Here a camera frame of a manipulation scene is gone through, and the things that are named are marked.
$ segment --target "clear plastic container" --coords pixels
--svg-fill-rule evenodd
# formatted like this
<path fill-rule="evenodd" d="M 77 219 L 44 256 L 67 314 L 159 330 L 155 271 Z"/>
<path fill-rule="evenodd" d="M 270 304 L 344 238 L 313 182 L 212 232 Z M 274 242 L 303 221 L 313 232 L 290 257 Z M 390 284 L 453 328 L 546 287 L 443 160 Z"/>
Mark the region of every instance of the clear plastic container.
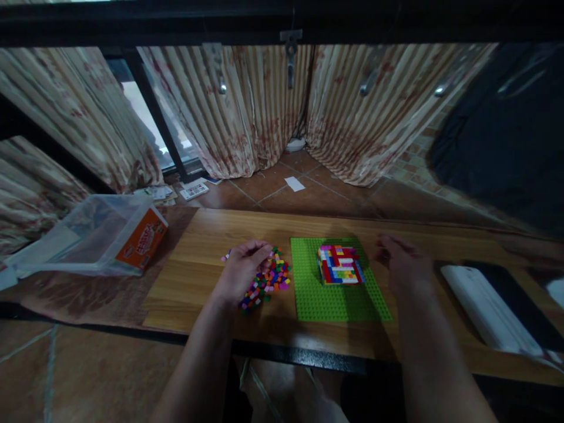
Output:
<path fill-rule="evenodd" d="M 139 276 L 167 228 L 151 196 L 95 194 L 6 264 L 18 277 L 42 270 Z"/>

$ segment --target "curtain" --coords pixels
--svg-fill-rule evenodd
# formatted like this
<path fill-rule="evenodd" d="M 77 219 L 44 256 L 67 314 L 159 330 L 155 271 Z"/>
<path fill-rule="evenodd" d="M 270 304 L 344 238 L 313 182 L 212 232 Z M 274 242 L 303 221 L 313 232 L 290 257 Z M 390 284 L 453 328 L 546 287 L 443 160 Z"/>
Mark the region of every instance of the curtain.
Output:
<path fill-rule="evenodd" d="M 116 192 L 163 183 L 98 48 L 0 49 L 0 92 Z"/>
<path fill-rule="evenodd" d="M 251 176 L 275 164 L 292 135 L 305 135 L 311 155 L 341 180 L 369 186 L 386 174 L 494 47 L 476 46 L 479 54 L 470 71 L 441 99 L 433 96 L 434 89 L 461 45 L 387 46 L 366 97 L 359 95 L 359 87 L 367 45 L 300 46 L 293 90 L 287 89 L 284 46 L 223 47 L 224 96 L 214 88 L 203 48 L 139 50 L 214 177 Z M 300 131 L 303 107 L 307 125 Z"/>
<path fill-rule="evenodd" d="M 91 192 L 21 136 L 0 140 L 0 257 L 64 217 Z"/>
<path fill-rule="evenodd" d="M 215 178 L 251 176 L 274 165 L 290 141 L 307 92 L 313 46 L 295 57 L 287 88 L 284 46 L 224 46 L 227 93 L 217 92 L 202 47 L 142 47 L 139 52 L 184 132 Z"/>
<path fill-rule="evenodd" d="M 487 61 L 480 49 L 470 71 L 448 96 L 434 90 L 463 46 L 390 45 L 366 97 L 359 95 L 366 45 L 322 45 L 315 57 L 308 103 L 307 149 L 344 182 L 370 186 Z"/>

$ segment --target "product label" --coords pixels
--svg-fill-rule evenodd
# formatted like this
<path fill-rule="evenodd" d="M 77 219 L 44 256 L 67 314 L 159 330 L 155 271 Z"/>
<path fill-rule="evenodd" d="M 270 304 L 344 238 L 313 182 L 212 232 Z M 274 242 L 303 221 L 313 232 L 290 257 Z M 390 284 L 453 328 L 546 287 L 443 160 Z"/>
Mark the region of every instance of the product label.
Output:
<path fill-rule="evenodd" d="M 159 216 L 153 209 L 149 209 L 117 254 L 116 260 L 137 268 L 145 268 L 165 235 L 166 229 Z"/>

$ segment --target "wooden table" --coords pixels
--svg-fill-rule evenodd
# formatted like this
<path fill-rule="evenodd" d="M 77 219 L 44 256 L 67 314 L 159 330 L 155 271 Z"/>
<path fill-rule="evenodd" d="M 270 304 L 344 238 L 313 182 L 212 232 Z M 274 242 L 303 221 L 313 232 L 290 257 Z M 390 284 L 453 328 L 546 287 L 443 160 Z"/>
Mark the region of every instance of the wooden table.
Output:
<path fill-rule="evenodd" d="M 561 334 L 564 313 L 524 269 L 524 258 L 508 253 L 480 229 L 389 223 L 375 220 L 336 219 L 288 214 L 200 209 L 147 296 L 145 326 L 189 333 L 221 271 L 220 258 L 247 239 L 265 239 L 279 246 L 292 263 L 291 237 L 357 237 L 373 257 L 375 240 L 382 232 L 397 234 L 420 246 L 436 261 L 485 261 L 506 267 Z M 300 322 L 296 320 L 293 284 L 272 295 L 270 303 L 251 316 L 237 315 L 235 338 L 287 347 L 368 359 L 399 361 L 398 313 L 388 288 L 388 271 L 375 260 L 370 267 L 390 312 L 390 322 Z M 439 301 L 448 316 L 472 372 L 520 381 L 564 385 L 555 370 L 517 355 L 488 348 L 451 293 L 435 272 Z"/>

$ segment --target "green baseplate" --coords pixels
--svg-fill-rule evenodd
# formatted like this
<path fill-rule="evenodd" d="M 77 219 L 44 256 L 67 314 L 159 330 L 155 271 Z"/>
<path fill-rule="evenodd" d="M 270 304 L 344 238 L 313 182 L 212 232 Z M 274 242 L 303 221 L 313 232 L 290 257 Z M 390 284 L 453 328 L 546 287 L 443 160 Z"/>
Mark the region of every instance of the green baseplate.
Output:
<path fill-rule="evenodd" d="M 354 247 L 366 283 L 355 286 L 325 286 L 317 265 L 322 245 Z M 291 238 L 296 309 L 301 321 L 392 320 L 384 297 L 356 238 Z"/>

